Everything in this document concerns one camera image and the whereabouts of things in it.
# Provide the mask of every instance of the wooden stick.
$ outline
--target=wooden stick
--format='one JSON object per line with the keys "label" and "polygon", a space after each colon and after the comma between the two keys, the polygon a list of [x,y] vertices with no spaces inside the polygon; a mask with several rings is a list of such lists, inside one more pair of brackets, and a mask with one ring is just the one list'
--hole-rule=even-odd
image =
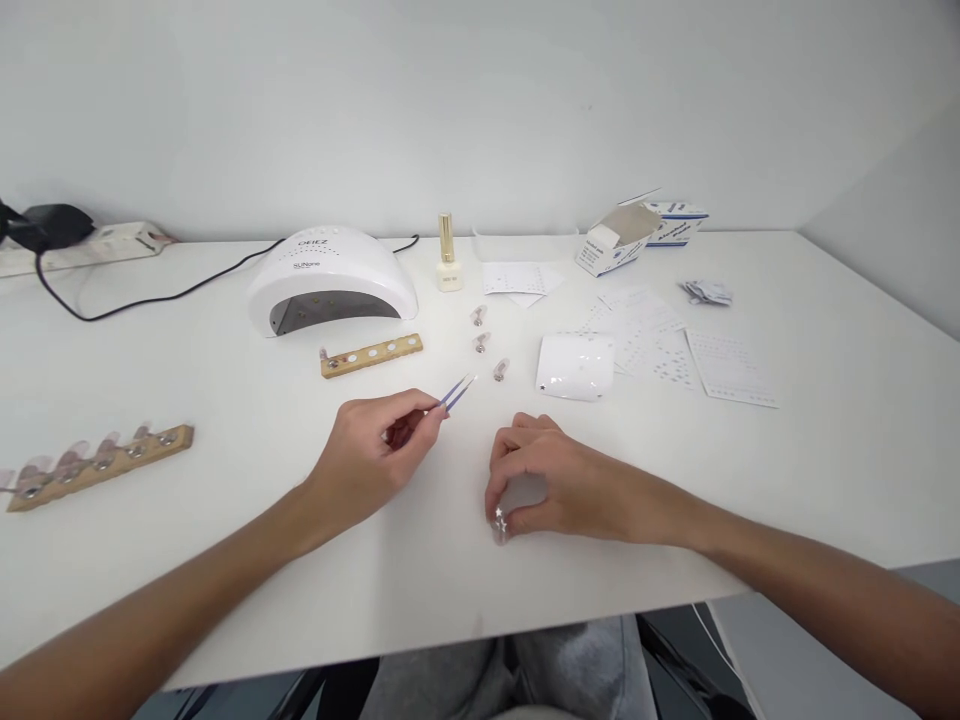
{"label": "wooden stick", "polygon": [[[192,444],[193,427],[178,425],[156,435],[134,440],[129,445],[114,448],[106,455],[80,460],[75,465],[57,468],[43,475],[37,475],[31,478],[28,486],[28,488],[38,488],[36,494],[31,497],[24,491],[18,492],[7,506],[7,512],[33,510],[41,505],[46,505],[48,502],[99,485],[106,480],[111,480],[144,465],[176,455]],[[109,465],[106,465],[102,470],[97,469],[98,463],[106,464],[108,461]],[[62,478],[64,473],[77,470],[79,470],[79,473],[69,482],[62,482],[58,479]]]}
{"label": "wooden stick", "polygon": [[354,370],[362,370],[371,365],[379,365],[387,360],[410,355],[423,350],[423,341],[417,333],[405,335],[396,340],[387,340],[378,345],[368,345],[341,355],[321,359],[320,373],[327,379],[346,375]]}

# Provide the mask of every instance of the gold bottle cap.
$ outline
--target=gold bottle cap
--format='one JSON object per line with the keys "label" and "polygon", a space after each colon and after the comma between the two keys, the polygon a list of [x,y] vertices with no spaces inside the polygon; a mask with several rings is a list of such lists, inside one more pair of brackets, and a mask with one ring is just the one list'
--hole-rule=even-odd
{"label": "gold bottle cap", "polygon": [[440,259],[454,262],[453,255],[453,217],[450,213],[440,214]]}

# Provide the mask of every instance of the hand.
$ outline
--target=hand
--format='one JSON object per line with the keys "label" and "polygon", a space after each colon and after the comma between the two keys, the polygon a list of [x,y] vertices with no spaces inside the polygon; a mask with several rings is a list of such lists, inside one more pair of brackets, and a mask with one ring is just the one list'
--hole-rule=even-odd
{"label": "hand", "polygon": [[567,437],[546,415],[517,413],[493,441],[484,497],[493,522],[510,478],[543,475],[547,497],[506,518],[509,537],[538,530],[606,540],[686,545],[692,516],[706,503],[638,468]]}
{"label": "hand", "polygon": [[281,501],[297,555],[363,522],[406,486],[450,417],[437,403],[405,390],[340,406],[316,467]]}

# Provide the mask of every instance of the black plug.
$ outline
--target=black plug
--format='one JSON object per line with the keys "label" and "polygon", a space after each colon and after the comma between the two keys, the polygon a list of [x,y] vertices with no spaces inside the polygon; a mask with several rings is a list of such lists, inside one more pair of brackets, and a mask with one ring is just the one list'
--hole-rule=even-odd
{"label": "black plug", "polygon": [[21,215],[0,201],[0,240],[8,235],[37,255],[76,245],[92,232],[93,220],[73,205],[35,205]]}

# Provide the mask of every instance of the finger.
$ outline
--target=finger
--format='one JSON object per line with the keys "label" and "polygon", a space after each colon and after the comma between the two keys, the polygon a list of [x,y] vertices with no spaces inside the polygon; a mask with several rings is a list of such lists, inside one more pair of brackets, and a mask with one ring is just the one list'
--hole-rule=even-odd
{"label": "finger", "polygon": [[396,464],[405,479],[409,479],[416,472],[430,448],[437,442],[440,423],[444,421],[446,412],[446,408],[441,406],[424,415],[407,444],[392,455],[391,462]]}
{"label": "finger", "polygon": [[517,508],[507,515],[507,537],[543,530],[559,531],[560,507],[549,498],[536,505]]}
{"label": "finger", "polygon": [[425,414],[422,410],[414,410],[412,413],[397,420],[397,424],[400,427],[410,428],[410,430],[413,431],[417,425],[420,424],[420,421],[423,420]]}
{"label": "finger", "polygon": [[532,443],[539,437],[539,434],[539,430],[523,427],[500,428],[497,430],[497,434],[493,437],[493,447],[490,449],[490,467],[492,468],[493,464],[507,453]]}
{"label": "finger", "polygon": [[383,432],[392,423],[414,410],[429,410],[437,407],[439,401],[422,390],[404,390],[396,395],[379,398],[371,407],[371,414],[377,429]]}
{"label": "finger", "polygon": [[537,422],[537,419],[533,417],[533,415],[517,413],[513,416],[513,427],[539,428],[540,423]]}
{"label": "finger", "polygon": [[393,436],[393,440],[389,443],[391,450],[399,450],[404,445],[407,444],[407,441],[410,440],[410,436],[413,435],[413,429],[407,426],[398,428],[396,433]]}
{"label": "finger", "polygon": [[500,504],[500,498],[507,489],[507,483],[510,478],[531,473],[533,475],[547,475],[547,465],[549,457],[537,447],[523,447],[504,455],[499,460],[490,464],[490,480],[487,482],[487,489],[483,494],[484,510],[487,514],[487,520],[493,522],[497,505]]}
{"label": "finger", "polygon": [[537,418],[537,422],[540,423],[540,427],[544,430],[560,430],[560,426],[557,425],[549,415],[541,415]]}

